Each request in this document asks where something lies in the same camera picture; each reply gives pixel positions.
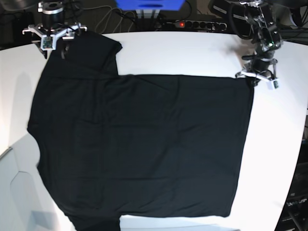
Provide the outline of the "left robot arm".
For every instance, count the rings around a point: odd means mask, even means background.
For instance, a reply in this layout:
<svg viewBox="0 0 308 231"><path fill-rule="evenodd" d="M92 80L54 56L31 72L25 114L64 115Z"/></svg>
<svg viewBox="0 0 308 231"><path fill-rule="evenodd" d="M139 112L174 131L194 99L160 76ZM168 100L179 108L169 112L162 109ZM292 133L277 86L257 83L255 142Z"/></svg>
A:
<svg viewBox="0 0 308 231"><path fill-rule="evenodd" d="M242 56L244 66L235 77L250 78L257 86L260 81L268 88L279 87L274 53L282 45L271 6L264 0L212 0L209 10L225 19L234 34L254 45L254 52Z"/></svg>

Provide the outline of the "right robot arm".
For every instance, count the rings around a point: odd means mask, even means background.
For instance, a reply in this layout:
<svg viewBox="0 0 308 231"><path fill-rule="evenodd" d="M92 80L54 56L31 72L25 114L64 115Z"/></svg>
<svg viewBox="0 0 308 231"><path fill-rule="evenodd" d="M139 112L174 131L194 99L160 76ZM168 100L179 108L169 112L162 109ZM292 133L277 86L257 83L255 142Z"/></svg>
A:
<svg viewBox="0 0 308 231"><path fill-rule="evenodd" d="M41 13L42 23L29 25L22 30L22 34L30 34L31 42L47 58L48 54L57 50L57 43L61 40L60 54L65 59L68 54L71 41L82 32L88 30L77 20L76 11L79 1L70 0L42 0L38 3L38 12Z"/></svg>

